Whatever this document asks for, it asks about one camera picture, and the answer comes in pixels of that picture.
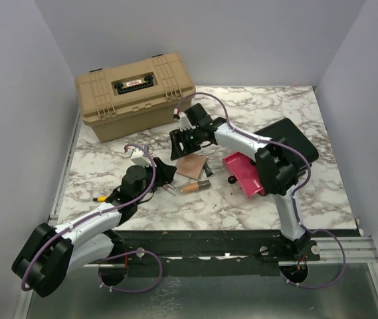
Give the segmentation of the yellow marker pen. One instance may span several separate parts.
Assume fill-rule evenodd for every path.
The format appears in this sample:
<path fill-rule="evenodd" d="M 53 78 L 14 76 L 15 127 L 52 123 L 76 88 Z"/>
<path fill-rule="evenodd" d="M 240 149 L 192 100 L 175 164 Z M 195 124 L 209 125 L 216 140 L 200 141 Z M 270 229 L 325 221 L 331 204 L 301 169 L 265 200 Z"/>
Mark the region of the yellow marker pen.
<path fill-rule="evenodd" d="M 108 196 L 102 196 L 102 197 L 95 197 L 93 198 L 93 202 L 102 203 L 107 200 Z"/>

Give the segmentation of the black makeup drawer organizer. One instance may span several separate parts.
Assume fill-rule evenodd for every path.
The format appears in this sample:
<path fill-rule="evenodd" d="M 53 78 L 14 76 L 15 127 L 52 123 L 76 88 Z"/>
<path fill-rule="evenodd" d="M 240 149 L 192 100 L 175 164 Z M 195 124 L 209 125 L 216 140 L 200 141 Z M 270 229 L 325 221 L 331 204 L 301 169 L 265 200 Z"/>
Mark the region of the black makeup drawer organizer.
<path fill-rule="evenodd" d="M 319 158 L 317 148 L 311 141 L 299 130 L 299 128 L 289 118 L 283 118 L 273 124 L 268 125 L 254 132 L 258 136 L 271 138 L 299 151 L 312 165 Z M 306 165 L 302 159 L 291 151 L 278 146 L 267 146 L 267 150 L 272 154 L 278 167 L 293 163 L 300 175 L 306 172 Z"/>

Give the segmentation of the square copper compact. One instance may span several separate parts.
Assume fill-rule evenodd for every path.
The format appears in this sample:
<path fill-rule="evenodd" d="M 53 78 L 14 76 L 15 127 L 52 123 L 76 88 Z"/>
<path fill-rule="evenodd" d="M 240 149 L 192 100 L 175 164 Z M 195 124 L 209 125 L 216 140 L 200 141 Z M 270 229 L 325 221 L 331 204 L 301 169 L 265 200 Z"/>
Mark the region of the square copper compact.
<path fill-rule="evenodd" d="M 199 179 L 206 157 L 198 154 L 190 154 L 177 160 L 176 174 L 189 179 Z"/>

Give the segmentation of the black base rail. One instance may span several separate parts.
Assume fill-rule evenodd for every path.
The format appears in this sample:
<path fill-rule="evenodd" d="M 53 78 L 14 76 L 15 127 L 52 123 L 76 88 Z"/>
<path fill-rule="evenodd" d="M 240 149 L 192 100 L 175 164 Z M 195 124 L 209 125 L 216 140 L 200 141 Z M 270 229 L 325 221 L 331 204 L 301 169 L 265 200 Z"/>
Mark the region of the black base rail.
<path fill-rule="evenodd" d="M 318 261 L 317 243 L 306 235 L 291 244 L 279 231 L 113 231 L 112 252 L 150 251 L 164 276 L 277 276 L 281 262 Z"/>

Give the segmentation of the tan plastic toolbox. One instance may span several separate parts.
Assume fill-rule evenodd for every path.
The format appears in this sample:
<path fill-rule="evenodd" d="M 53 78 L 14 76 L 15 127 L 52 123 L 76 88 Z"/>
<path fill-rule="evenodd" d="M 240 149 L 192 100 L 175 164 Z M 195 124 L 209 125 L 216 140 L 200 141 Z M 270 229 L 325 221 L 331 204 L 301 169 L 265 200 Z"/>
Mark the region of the tan plastic toolbox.
<path fill-rule="evenodd" d="M 100 142 L 170 124 L 196 91 L 177 53 L 99 68 L 75 79 L 80 116 Z"/>

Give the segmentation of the black and coral lipstick tube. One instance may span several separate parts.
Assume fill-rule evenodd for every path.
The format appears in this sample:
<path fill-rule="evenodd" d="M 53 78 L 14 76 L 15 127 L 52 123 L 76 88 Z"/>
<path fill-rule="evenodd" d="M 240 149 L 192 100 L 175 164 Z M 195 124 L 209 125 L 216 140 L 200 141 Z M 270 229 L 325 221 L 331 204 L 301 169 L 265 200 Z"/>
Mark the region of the black and coral lipstick tube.
<path fill-rule="evenodd" d="M 203 165 L 203 169 L 204 169 L 205 174 L 206 174 L 207 177 L 210 177 L 210 176 L 213 175 L 213 172 L 212 172 L 212 170 L 211 170 L 211 168 L 209 167 L 209 164 L 208 164 L 207 162 L 204 163 L 204 165 Z"/>

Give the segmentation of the slim concealer tube white cap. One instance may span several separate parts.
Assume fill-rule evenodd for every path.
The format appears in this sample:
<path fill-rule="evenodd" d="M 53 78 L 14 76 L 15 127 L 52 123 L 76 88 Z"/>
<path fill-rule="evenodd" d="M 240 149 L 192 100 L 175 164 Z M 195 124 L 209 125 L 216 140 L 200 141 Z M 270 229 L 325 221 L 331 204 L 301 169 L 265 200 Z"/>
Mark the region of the slim concealer tube white cap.
<path fill-rule="evenodd" d="M 166 190 L 168 193 L 172 194 L 173 196 L 177 195 L 176 189 L 174 186 L 170 184 L 166 184 L 163 186 L 164 190 Z"/>

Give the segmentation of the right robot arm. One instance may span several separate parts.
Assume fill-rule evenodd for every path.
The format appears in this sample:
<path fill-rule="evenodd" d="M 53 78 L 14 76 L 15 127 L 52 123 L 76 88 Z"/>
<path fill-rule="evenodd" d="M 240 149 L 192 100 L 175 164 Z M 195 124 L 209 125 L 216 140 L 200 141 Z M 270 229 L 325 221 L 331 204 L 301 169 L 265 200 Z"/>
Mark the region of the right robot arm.
<path fill-rule="evenodd" d="M 248 157 L 248 165 L 256 168 L 259 183 L 277 207 L 282 254 L 290 260 L 303 255 L 310 236 L 301 226 L 294 191 L 299 189 L 302 175 L 311 175 L 311 165 L 319 158 L 313 143 L 288 118 L 251 133 L 222 117 L 211 118 L 201 104 L 184 112 L 175 110 L 173 116 L 179 128 L 169 134 L 171 159 L 195 153 L 205 142 Z"/>

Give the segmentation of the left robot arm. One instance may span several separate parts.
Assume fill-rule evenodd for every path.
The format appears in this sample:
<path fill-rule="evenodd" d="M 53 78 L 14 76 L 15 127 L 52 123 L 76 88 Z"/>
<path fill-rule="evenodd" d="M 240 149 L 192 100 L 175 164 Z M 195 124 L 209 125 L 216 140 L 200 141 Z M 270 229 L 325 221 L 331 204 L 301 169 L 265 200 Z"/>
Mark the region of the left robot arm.
<path fill-rule="evenodd" d="M 153 163 L 130 166 L 121 184 L 91 212 L 54 227 L 38 225 L 11 266 L 22 280 L 23 290 L 46 297 L 70 271 L 99 259 L 118 261 L 123 246 L 113 229 L 137 212 L 148 193 L 171 183 L 177 171 L 159 158 Z"/>

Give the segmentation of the pink drawer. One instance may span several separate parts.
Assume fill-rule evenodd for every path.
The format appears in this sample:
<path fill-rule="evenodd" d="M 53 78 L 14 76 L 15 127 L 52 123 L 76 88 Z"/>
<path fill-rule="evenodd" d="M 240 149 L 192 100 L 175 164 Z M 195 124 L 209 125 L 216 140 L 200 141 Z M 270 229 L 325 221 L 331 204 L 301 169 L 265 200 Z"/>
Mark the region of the pink drawer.
<path fill-rule="evenodd" d="M 246 155 L 235 152 L 222 159 L 229 173 L 228 182 L 237 184 L 247 198 L 254 195 L 265 196 L 266 192 L 260 183 L 256 166 Z"/>

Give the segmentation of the beige concealer tube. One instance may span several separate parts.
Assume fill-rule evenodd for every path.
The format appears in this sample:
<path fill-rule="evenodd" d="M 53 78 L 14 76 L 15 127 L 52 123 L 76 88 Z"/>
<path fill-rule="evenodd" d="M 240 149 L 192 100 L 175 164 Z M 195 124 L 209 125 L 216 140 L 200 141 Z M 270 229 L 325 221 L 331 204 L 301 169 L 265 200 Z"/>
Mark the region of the beige concealer tube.
<path fill-rule="evenodd" d="M 180 190 L 182 193 L 187 194 L 187 193 L 194 193 L 194 192 L 202 191 L 205 189 L 209 189 L 210 187 L 211 187 L 211 182 L 208 179 L 205 179 L 205 180 L 196 181 L 193 183 L 183 185 L 180 187 Z"/>

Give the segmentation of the aluminium extrusion frame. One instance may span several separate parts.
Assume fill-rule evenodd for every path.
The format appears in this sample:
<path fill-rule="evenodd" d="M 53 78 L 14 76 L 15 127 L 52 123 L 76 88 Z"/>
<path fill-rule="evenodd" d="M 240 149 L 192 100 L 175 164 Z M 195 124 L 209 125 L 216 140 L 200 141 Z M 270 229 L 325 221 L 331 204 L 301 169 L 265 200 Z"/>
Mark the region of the aluminium extrusion frame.
<path fill-rule="evenodd" d="M 202 144 L 201 149 L 208 145 L 214 144 L 205 142 Z M 153 157 L 147 151 L 143 152 L 149 158 L 151 166 L 153 166 Z M 299 178 L 299 189 L 307 184 L 311 176 L 312 173 L 310 176 L 302 175 Z M 281 262 L 279 264 L 280 273 L 277 276 L 281 276 L 288 284 L 297 288 L 317 289 L 318 286 L 316 284 L 307 283 L 308 267 L 310 265 L 329 261 L 346 267 L 350 262 L 366 262 L 373 259 L 371 240 L 361 237 L 359 234 L 337 235 L 325 229 L 307 228 L 301 218 L 301 209 L 297 198 L 299 189 L 294 191 L 294 196 L 299 205 L 301 226 L 306 230 L 307 235 L 317 243 L 320 259 L 310 262 L 298 261 L 296 265 Z M 153 194 L 148 193 L 144 197 L 143 203 L 139 204 L 139 206 L 146 203 Z M 98 263 L 98 278 L 102 288 L 121 292 L 124 291 L 124 280 L 131 276 L 152 276 L 156 282 L 159 282 L 164 277 L 163 266 L 160 262 L 160 258 L 150 251 L 144 251 L 143 253 L 130 251 L 116 254 L 112 252 L 108 258 L 92 261 L 87 265 Z"/>

